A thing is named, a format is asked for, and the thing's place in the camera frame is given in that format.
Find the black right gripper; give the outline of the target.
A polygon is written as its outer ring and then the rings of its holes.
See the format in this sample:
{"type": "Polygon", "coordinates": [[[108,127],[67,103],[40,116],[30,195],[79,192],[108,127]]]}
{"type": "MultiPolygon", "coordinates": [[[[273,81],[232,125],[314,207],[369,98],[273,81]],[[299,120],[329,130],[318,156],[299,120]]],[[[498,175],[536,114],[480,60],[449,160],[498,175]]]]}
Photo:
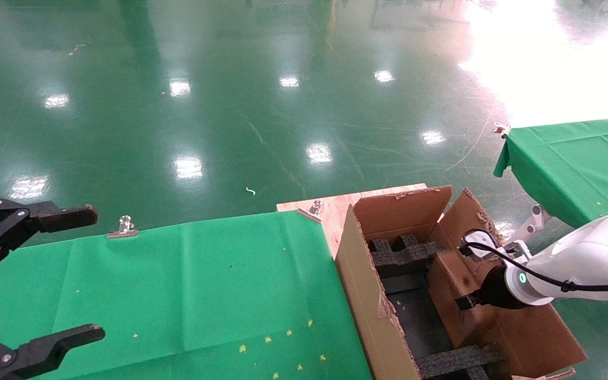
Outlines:
{"type": "Polygon", "coordinates": [[[459,310],[470,310],[483,305],[492,305],[509,310],[526,308],[527,305],[519,301],[509,290],[505,281],[507,270],[506,265],[497,265],[488,272],[478,290],[456,298],[455,302],[459,310]]]}

